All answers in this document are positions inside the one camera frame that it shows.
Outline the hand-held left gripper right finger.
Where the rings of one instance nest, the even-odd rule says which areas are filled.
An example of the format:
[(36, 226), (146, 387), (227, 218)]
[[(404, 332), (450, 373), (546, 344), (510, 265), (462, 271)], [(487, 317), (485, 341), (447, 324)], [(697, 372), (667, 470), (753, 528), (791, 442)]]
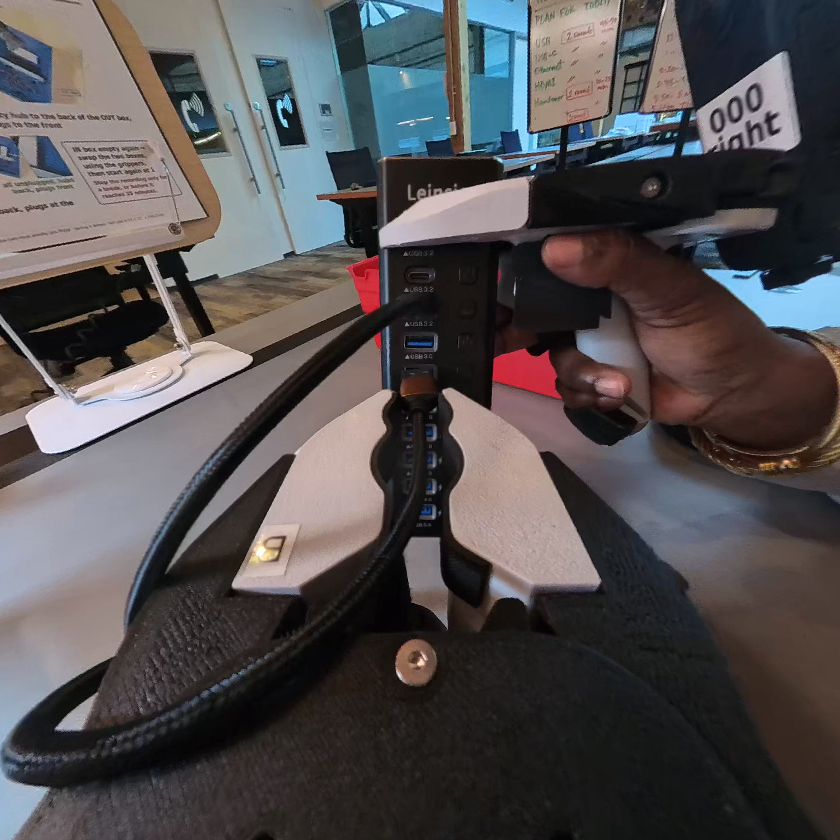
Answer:
[(531, 440), (452, 388), (438, 412), (448, 629), (478, 632), (500, 601), (532, 615), (542, 595), (597, 592), (602, 578)]

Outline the person's right hand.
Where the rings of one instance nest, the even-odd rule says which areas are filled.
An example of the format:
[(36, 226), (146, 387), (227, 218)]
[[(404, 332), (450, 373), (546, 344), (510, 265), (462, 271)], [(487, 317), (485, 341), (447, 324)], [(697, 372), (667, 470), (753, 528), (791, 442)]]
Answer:
[(654, 421), (752, 452), (801, 448), (828, 432), (838, 387), (825, 355), (772, 331), (690, 262), (624, 230), (547, 238), (542, 262), (624, 300), (650, 365)]

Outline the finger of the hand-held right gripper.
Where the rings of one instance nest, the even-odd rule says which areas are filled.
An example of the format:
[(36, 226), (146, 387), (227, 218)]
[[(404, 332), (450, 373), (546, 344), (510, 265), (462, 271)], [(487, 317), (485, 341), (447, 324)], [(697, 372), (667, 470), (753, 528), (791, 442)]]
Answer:
[(509, 241), (529, 227), (531, 177), (419, 199), (379, 233), (382, 249)]

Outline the red plastic bin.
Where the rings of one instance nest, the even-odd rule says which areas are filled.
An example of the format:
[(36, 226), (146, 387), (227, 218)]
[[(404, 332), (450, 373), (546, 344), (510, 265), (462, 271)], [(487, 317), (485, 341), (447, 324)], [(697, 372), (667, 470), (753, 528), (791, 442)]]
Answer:
[[(346, 270), (359, 295), (363, 313), (377, 309), (381, 303), (378, 257), (363, 259)], [(526, 350), (520, 350), (499, 356), (494, 362), (493, 373), (493, 381), (497, 384), (560, 400), (555, 387), (555, 370), (547, 354), (533, 356)]]

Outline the handwritten plan whiteboard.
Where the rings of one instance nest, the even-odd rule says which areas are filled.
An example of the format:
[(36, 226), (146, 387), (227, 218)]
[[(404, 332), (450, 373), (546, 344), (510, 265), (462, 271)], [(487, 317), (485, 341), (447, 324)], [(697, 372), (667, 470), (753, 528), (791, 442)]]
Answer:
[(528, 2), (528, 131), (560, 129), (559, 169), (570, 127), (607, 117), (624, 1)]

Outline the black office chair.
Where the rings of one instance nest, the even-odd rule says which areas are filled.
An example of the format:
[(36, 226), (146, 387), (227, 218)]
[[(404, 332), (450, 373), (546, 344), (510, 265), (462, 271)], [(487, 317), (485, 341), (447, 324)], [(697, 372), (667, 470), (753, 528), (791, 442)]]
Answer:
[(165, 288), (173, 280), (202, 336), (214, 328), (186, 275), (180, 249), (148, 259), (76, 270), (1, 291), (2, 339), (32, 361), (56, 393), (61, 375), (108, 360), (111, 372), (133, 366), (129, 347), (170, 327), (176, 346), (187, 337)]
[(328, 151), (325, 154), (339, 191), (376, 187), (378, 171), (367, 146), (353, 150)]

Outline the black usb hub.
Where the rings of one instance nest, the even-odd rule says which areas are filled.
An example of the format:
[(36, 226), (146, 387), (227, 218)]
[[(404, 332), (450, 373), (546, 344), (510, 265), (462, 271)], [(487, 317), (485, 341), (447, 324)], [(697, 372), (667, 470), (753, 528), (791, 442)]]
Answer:
[(395, 397), (384, 414), (387, 436), (375, 464), (394, 513), (410, 490), (415, 461), (413, 422), (398, 395), (403, 380), (430, 375), (440, 392), (455, 390), (490, 408), (498, 260), (485, 244), (387, 246), (385, 226), (405, 211), (424, 210), (433, 197), (451, 197), (502, 176), (502, 163), (487, 157), (381, 160), (381, 303), (411, 292), (433, 292), (439, 303), (434, 315), (409, 314), (383, 332), (382, 382)]

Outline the door with phone icon window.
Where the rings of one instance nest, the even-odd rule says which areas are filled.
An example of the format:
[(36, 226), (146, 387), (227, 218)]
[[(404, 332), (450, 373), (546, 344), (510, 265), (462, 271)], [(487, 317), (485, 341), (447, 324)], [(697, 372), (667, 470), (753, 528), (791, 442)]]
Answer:
[(238, 64), (249, 118), (290, 248), (303, 254), (343, 234), (328, 141), (337, 139), (335, 74), (312, 2), (217, 2)]
[(220, 2), (120, 2), (147, 48), (221, 207), (216, 234), (185, 256), (190, 278), (260, 273), (290, 249)]

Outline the wooden desk with black legs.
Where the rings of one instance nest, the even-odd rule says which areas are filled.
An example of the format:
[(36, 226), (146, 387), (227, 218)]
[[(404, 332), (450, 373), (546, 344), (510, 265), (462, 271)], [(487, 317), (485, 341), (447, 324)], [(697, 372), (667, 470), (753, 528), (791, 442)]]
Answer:
[(354, 186), (319, 194), (321, 202), (337, 204), (343, 213), (343, 239), (347, 246), (362, 249), (367, 258), (378, 255), (379, 207), (375, 185)]

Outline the handwritten schedule whiteboard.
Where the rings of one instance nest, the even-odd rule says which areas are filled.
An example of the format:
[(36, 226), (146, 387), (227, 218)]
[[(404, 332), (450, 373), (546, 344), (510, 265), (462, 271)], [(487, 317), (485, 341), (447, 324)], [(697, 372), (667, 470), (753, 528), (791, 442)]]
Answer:
[(679, 112), (674, 156), (683, 154), (694, 103), (676, 16), (676, 1), (664, 1), (648, 58), (647, 77), (638, 111)]

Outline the instruction sign board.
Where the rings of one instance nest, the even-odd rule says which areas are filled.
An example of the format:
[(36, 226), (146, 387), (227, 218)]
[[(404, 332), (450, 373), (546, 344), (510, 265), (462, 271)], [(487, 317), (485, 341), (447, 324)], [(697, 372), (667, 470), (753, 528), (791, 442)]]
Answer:
[(1, 3), (1, 282), (215, 236), (221, 206), (113, 2)]

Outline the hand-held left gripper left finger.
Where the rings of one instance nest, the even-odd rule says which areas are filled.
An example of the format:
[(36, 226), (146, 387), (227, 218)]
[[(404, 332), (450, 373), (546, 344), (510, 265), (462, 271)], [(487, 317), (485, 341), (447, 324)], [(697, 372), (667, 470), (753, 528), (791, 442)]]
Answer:
[(371, 463), (394, 397), (375, 393), (299, 447), (234, 592), (331, 599), (352, 582), (384, 528), (385, 492)]

